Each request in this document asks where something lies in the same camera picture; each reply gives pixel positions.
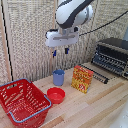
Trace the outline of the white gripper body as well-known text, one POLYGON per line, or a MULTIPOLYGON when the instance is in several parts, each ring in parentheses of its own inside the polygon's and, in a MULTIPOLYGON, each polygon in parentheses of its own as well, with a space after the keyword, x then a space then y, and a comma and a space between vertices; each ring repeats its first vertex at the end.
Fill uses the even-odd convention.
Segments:
POLYGON ((64 45, 75 44, 79 38, 79 29, 63 29, 62 32, 59 32, 58 29, 50 29, 46 32, 46 42, 45 44, 48 47, 57 47, 64 45))

